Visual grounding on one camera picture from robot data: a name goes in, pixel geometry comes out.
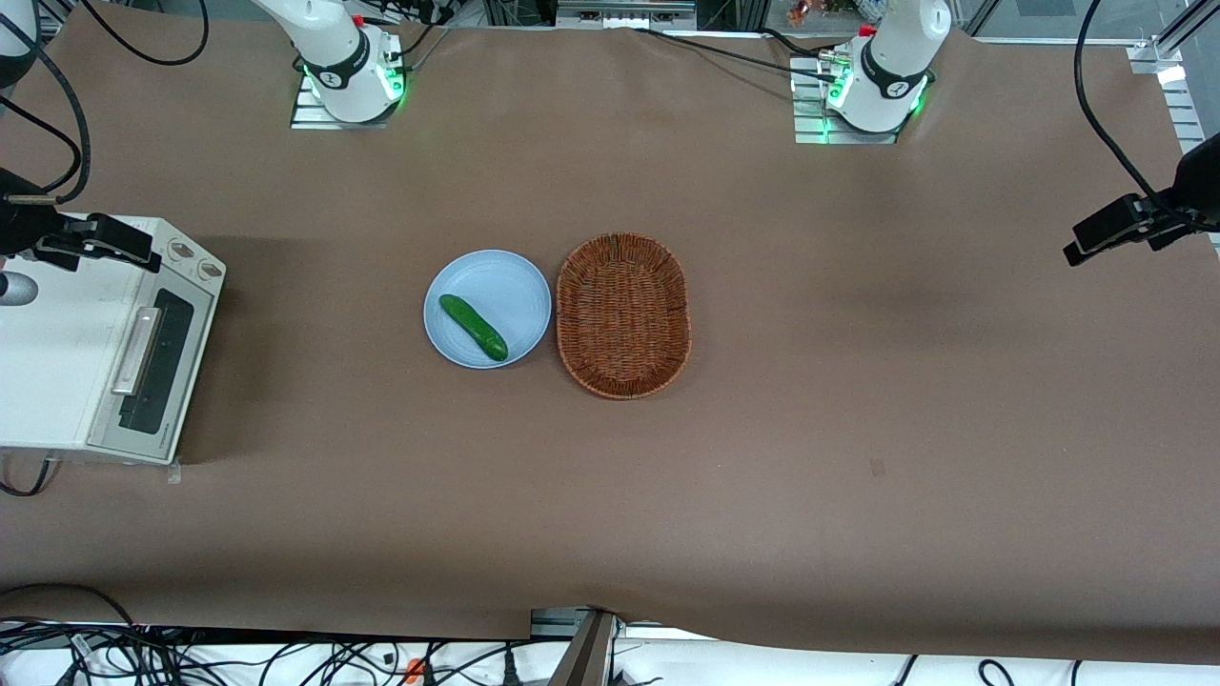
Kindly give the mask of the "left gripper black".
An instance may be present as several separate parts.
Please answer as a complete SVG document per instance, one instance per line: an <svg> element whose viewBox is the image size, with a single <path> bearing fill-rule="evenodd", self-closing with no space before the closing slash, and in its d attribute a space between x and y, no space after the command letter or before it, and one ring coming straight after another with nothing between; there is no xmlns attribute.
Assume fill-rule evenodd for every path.
<svg viewBox="0 0 1220 686"><path fill-rule="evenodd" d="M1219 133L1196 145L1177 164L1170 187L1170 206L1176 212L1152 212L1148 222L1148 247L1161 251L1176 240L1197 233L1196 223L1207 232L1219 226ZM1143 199L1128 192L1072 227L1072 242L1063 247L1072 269L1116 247L1146 239Z"/></svg>

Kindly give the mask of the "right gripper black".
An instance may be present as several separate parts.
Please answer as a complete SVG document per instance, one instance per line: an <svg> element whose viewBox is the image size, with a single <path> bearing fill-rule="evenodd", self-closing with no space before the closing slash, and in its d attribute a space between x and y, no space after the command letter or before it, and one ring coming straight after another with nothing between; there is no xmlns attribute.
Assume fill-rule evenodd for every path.
<svg viewBox="0 0 1220 686"><path fill-rule="evenodd" d="M82 259L110 259L159 273L161 253L152 250L152 236L109 214L89 214L88 247L79 237L59 234L66 218L54 208L16 205L9 195L35 194L37 187L9 170L1 170L1 255L22 256L74 272Z"/></svg>

